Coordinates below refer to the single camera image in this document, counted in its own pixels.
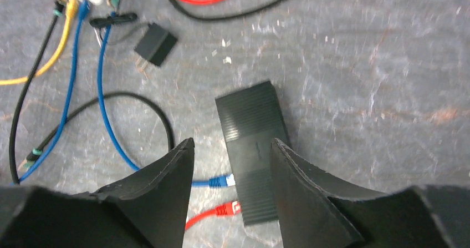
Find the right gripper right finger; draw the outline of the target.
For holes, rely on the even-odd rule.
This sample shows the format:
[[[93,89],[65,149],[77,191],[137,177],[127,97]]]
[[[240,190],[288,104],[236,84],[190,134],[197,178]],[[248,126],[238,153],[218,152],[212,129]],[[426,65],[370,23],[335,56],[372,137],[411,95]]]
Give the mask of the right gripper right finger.
[[[468,247],[469,187],[382,193],[345,181],[272,141],[270,168],[285,247]]]

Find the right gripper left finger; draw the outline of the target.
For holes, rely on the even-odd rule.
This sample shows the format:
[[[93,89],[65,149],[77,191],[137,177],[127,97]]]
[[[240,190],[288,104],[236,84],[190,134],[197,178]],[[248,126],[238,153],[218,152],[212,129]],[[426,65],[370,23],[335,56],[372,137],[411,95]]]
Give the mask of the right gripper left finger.
[[[90,193],[1,187],[2,247],[181,247],[195,144]]]

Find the black power adapter with cord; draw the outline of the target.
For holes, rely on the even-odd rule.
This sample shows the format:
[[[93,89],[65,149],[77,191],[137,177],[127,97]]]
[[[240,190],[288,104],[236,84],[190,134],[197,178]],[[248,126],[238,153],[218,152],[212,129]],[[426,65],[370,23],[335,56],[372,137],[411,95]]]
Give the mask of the black power adapter with cord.
[[[111,26],[119,26],[122,24],[133,23],[137,20],[137,14],[134,12],[115,14],[112,13],[107,17],[94,17],[90,19],[90,25],[95,29],[98,41],[100,41],[100,56],[98,64],[98,72],[103,72],[104,65],[104,54],[106,46],[120,44],[130,38],[140,28],[146,28],[145,34],[138,41],[134,48],[134,52],[139,55],[140,60],[144,60],[145,64],[152,64],[160,67],[169,55],[175,44],[177,43],[177,37],[161,27],[157,23],[145,23],[142,22],[128,31],[124,36],[108,42],[104,37],[101,36],[101,30],[110,30]]]

